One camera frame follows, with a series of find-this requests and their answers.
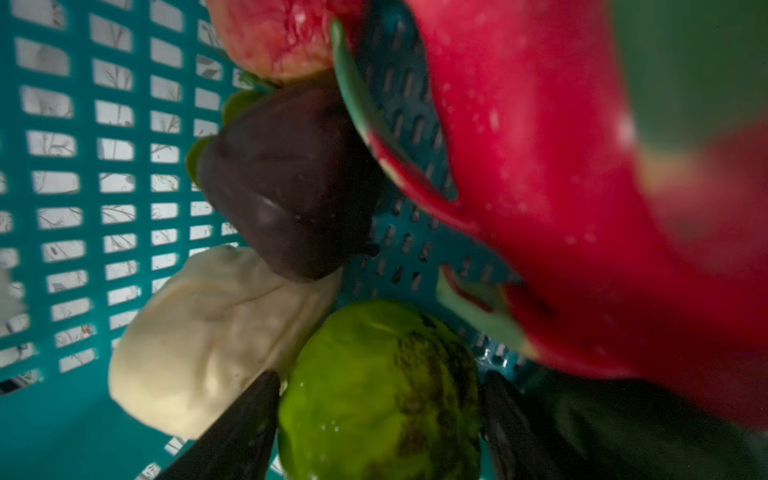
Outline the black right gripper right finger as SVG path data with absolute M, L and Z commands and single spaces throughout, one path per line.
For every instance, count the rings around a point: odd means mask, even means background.
M 562 479 L 559 447 L 548 425 L 502 374 L 480 387 L 483 428 L 497 479 Z

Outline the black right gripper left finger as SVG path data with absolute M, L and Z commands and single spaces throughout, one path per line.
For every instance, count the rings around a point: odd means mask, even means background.
M 281 381 L 262 373 L 159 480 L 266 477 L 278 424 Z

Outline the cream pear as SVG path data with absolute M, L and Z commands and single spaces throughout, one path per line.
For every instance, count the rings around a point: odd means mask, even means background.
M 341 282 L 341 270 L 288 280 L 249 247 L 193 255 L 119 339 L 109 394 L 139 422 L 197 439 L 262 373 L 286 375 Z

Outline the lime green fruit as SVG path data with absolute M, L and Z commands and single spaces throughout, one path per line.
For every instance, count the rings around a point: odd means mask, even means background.
M 279 407 L 288 479 L 477 479 L 478 373 L 440 319 L 394 300 L 349 304 L 302 348 Z

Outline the red dragon fruit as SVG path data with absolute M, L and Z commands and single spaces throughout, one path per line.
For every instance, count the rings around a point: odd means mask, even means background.
M 342 97 L 420 209 L 517 283 L 436 293 L 552 369 L 767 426 L 767 5 L 412 1 L 458 196 L 393 137 L 330 24 Z

